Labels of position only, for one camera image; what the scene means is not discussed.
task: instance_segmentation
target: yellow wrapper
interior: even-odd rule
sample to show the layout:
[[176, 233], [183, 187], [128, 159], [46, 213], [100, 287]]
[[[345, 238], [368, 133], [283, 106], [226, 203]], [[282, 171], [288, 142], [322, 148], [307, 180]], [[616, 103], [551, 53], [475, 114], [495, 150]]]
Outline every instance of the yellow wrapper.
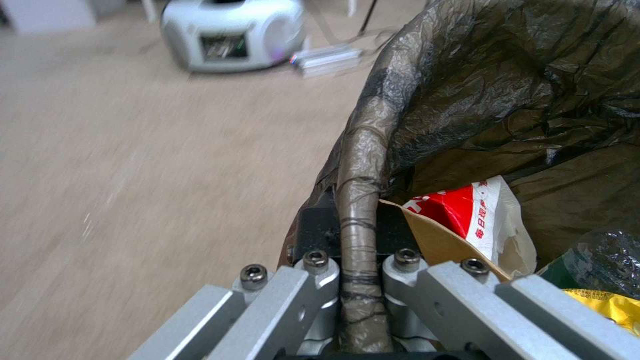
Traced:
[[575, 300], [640, 336], [640, 301], [598, 290], [565, 289]]

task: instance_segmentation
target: black cable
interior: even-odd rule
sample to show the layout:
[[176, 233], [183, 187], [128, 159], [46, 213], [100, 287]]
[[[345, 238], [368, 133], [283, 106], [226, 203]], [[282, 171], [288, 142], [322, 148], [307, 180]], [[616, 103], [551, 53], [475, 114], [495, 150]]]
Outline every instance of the black cable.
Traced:
[[367, 17], [364, 19], [364, 24], [362, 24], [362, 27], [360, 28], [360, 31], [358, 31], [358, 35], [363, 35], [365, 33], [365, 31], [367, 30], [367, 25], [369, 25], [369, 19], [371, 19], [371, 14], [373, 13], [373, 9], [376, 8], [376, 4], [378, 3], [378, 0], [373, 0], [373, 3], [371, 3], [371, 7], [369, 8], [369, 12], [367, 13]]
[[375, 36], [376, 39], [379, 39], [382, 35], [384, 34], [389, 34], [389, 38], [386, 39], [380, 46], [378, 46], [377, 48], [373, 49], [372, 51], [365, 51], [363, 56], [370, 56], [370, 55], [374, 55], [376, 54], [378, 51], [382, 50], [382, 48], [394, 37], [394, 35], [397, 33], [397, 29], [396, 28], [383, 28], [383, 29], [376, 29], [376, 30], [370, 30], [370, 31], [366, 31], [367, 26], [369, 25], [369, 20], [371, 19], [371, 14], [373, 12], [374, 7], [376, 6], [376, 3], [378, 2], [378, 0], [373, 0], [373, 3], [371, 4], [371, 7], [369, 8], [369, 13], [367, 14], [367, 18], [365, 19], [364, 24], [362, 24], [362, 27], [360, 28], [360, 31], [358, 32], [358, 34], [356, 36], [354, 36], [353, 38], [347, 39], [347, 40], [341, 40], [338, 39], [335, 34], [333, 33], [333, 30], [331, 30], [331, 26], [329, 26], [329, 23], [327, 22], [327, 20], [325, 19], [324, 15], [322, 14], [322, 11], [320, 10], [320, 7], [318, 7], [318, 5], [316, 5], [314, 0], [307, 0], [306, 4], [307, 6], [310, 5], [311, 9], [311, 16], [313, 16], [316, 24], [318, 24], [318, 26], [320, 27], [320, 31], [322, 31], [325, 40], [330, 44], [330, 45], [337, 45], [337, 44], [352, 44], [353, 42], [356, 42], [358, 40], [361, 40], [363, 38], [367, 38], [367, 37], [372, 37]]

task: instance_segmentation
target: wooden floor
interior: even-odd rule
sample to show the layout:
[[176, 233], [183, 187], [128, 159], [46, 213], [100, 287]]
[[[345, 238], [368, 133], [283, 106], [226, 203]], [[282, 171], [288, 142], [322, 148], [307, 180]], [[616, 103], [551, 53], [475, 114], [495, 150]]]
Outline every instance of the wooden floor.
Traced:
[[[369, 6], [316, 3], [341, 38]], [[422, 6], [382, 1], [370, 28]], [[274, 270], [373, 59], [192, 76], [139, 3], [95, 29], [1, 32], [0, 359], [127, 357], [204, 284]]]

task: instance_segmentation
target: red and white carton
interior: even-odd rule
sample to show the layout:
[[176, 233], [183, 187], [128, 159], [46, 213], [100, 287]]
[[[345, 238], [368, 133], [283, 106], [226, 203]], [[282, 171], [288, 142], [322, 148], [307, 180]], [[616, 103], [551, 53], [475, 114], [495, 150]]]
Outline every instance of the red and white carton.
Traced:
[[512, 276], [536, 269], [536, 248], [520, 203], [502, 176], [414, 197], [404, 207], [444, 225]]

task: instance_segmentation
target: trash bin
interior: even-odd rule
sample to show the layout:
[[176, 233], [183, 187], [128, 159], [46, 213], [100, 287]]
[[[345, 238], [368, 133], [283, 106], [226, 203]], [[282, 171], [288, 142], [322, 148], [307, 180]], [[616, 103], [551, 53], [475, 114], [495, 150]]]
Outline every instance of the trash bin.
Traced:
[[[391, 347], [376, 263], [380, 199], [404, 204], [501, 175], [539, 267], [581, 235], [637, 218], [639, 15], [631, 0], [434, 0], [389, 42], [301, 208], [335, 199], [343, 350]], [[300, 240], [298, 220], [283, 262]], [[424, 253], [429, 242], [417, 240]]]

